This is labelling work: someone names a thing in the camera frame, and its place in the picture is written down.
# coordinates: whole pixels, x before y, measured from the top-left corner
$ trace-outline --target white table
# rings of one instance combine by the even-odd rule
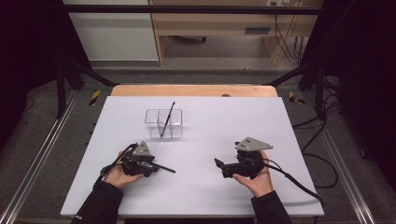
[[[183,110],[183,138],[150,139],[148,109]],[[268,157],[315,191],[282,99],[278,97],[117,97],[106,99],[91,142],[67,195],[63,216],[73,216],[92,191],[99,171],[131,143],[146,141],[154,162],[172,168],[124,189],[121,217],[251,217],[251,193],[223,178],[214,158],[237,162],[235,141],[250,136],[269,143]],[[323,216],[318,200],[271,171],[291,216]]]

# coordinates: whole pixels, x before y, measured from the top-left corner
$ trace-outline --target human hand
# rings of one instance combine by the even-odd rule
[[[262,154],[262,158],[264,159],[263,162],[268,164],[269,161],[267,155],[265,155],[265,152],[261,150],[260,153]],[[233,178],[241,185],[247,187],[256,198],[259,198],[264,194],[274,191],[270,172],[267,166],[264,166],[264,168],[262,168],[262,170],[257,174],[254,179],[246,179],[238,174],[233,174]]]
[[[113,166],[109,171],[108,174],[105,176],[104,182],[113,185],[118,189],[123,189],[130,183],[137,182],[139,179],[143,177],[142,174],[140,175],[126,175],[121,165]]]

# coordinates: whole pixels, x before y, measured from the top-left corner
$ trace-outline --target clear plastic container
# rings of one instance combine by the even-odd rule
[[[183,137],[183,112],[180,109],[173,109],[169,115],[169,111],[169,109],[150,109],[146,111],[145,123],[150,138]]]

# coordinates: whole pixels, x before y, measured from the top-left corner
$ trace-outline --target black jacket sleeve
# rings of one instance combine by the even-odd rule
[[[99,182],[78,210],[71,224],[117,223],[122,196],[123,192],[120,189],[106,182]]]
[[[252,198],[254,213],[258,224],[289,224],[291,223],[289,214],[280,201],[275,191]]]

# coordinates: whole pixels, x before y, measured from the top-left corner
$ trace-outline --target black cable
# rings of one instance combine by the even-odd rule
[[[324,206],[324,202],[323,199],[317,195],[315,192],[311,191],[310,189],[307,189],[306,187],[304,187],[302,184],[300,184],[300,182],[298,182],[292,175],[284,172],[280,167],[277,168],[275,166],[272,166],[270,164],[266,164],[265,162],[262,163],[264,166],[271,168],[273,170],[276,170],[278,172],[280,172],[282,175],[284,175],[289,181],[291,181],[295,186],[297,186],[298,188],[300,188],[301,190],[303,190],[305,193],[311,195],[312,197],[316,198],[319,200],[321,206]]]
[[[317,124],[315,126],[309,126],[309,127],[303,127],[303,128],[298,127],[295,129],[314,129],[314,128],[320,127],[321,125],[323,125],[323,122],[321,122],[320,124]]]
[[[334,107],[334,109],[333,109],[333,110],[330,110],[330,111],[328,112],[328,115],[330,115],[331,113],[333,113],[333,112],[335,112],[335,111],[340,111],[340,109],[341,109],[341,106],[340,106],[339,103],[334,104],[333,107]]]
[[[282,168],[280,168],[280,166],[276,162],[268,160],[268,159],[264,159],[264,158],[262,158],[262,159],[265,160],[265,161],[270,161],[271,163],[275,164],[279,169],[282,170]]]
[[[338,96],[338,93],[332,93],[332,94],[326,96],[326,98],[324,98],[324,102],[327,102],[327,100],[329,100],[329,98],[332,97],[332,96],[337,97],[337,96]]]
[[[26,109],[24,109],[22,113],[24,113],[24,112],[26,112],[26,111],[32,109],[33,105],[35,105],[35,99],[33,99],[32,97],[27,96],[26,99],[32,100],[32,104],[29,105],[29,107],[27,107]]]
[[[294,57],[297,59],[297,63],[300,64],[303,58],[304,38],[300,37],[300,46],[297,49],[298,38],[299,38],[298,36],[294,38],[293,53],[294,53]]]
[[[295,129],[295,128],[298,128],[298,127],[303,126],[303,125],[305,125],[305,124],[308,124],[308,123],[310,123],[310,122],[312,122],[312,121],[315,121],[315,120],[318,119],[318,118],[319,118],[319,116],[315,116],[315,117],[313,117],[312,119],[309,119],[309,120],[304,121],[304,122],[302,122],[302,123],[293,124],[293,125],[291,125],[291,127],[292,127],[293,129]]]
[[[103,177],[105,177],[105,176],[107,175],[108,171],[109,171],[111,168],[113,168],[114,166],[118,165],[117,162],[119,162],[119,160],[125,155],[125,153],[126,153],[131,147],[133,147],[133,144],[131,144],[131,145],[129,145],[127,148],[125,148],[125,149],[119,154],[119,156],[118,156],[110,165],[105,166],[105,167],[101,170],[100,175],[99,175],[99,177],[97,178],[97,180],[95,181],[94,186],[96,186],[97,183],[99,183],[99,182],[103,179]]]
[[[318,137],[318,135],[323,130],[325,125],[326,125],[326,119],[323,120],[323,124],[321,125],[320,129],[314,134],[314,136],[308,141],[308,143],[306,143],[305,146],[301,149],[302,152],[304,152],[309,147],[309,145],[311,145],[311,143]]]
[[[276,7],[276,2],[271,2],[271,6]],[[276,40],[277,44],[280,46],[280,48],[282,49],[282,51],[285,53],[285,56],[286,56],[286,58],[288,59],[288,61],[289,61],[290,63],[297,64],[297,62],[295,61],[295,59],[293,58],[293,56],[292,56],[291,53],[290,53],[290,50],[289,50],[288,45],[287,45],[287,43],[286,43],[286,39],[283,37],[282,33],[280,32],[279,26],[277,25],[277,16],[276,16],[276,14],[274,15],[274,17],[275,17],[275,40]],[[292,61],[290,60],[290,58],[289,58],[287,52],[285,51],[285,49],[283,48],[283,46],[279,43],[279,40],[277,39],[277,32],[279,32],[280,37],[282,38],[283,44],[284,44],[284,46],[286,47],[286,50],[288,51],[289,56],[292,58],[292,60],[293,60],[294,62],[292,62]]]
[[[324,87],[327,87],[337,93],[340,92],[340,87],[331,83],[327,77],[324,78]]]
[[[306,153],[306,152],[305,152],[305,153],[303,153],[303,156],[314,157],[314,158],[317,158],[317,159],[320,159],[320,160],[326,162],[326,163],[332,168],[332,170],[333,170],[333,172],[334,172],[335,180],[333,181],[333,183],[331,183],[331,184],[328,185],[328,186],[318,186],[318,185],[314,185],[315,188],[318,188],[318,189],[331,189],[331,188],[333,188],[334,186],[337,185],[338,179],[339,179],[338,173],[337,173],[337,170],[335,169],[335,167],[334,167],[329,161],[327,161],[326,159],[324,159],[324,158],[322,158],[322,157],[320,157],[320,156],[318,156],[318,155],[312,154],[312,153]]]

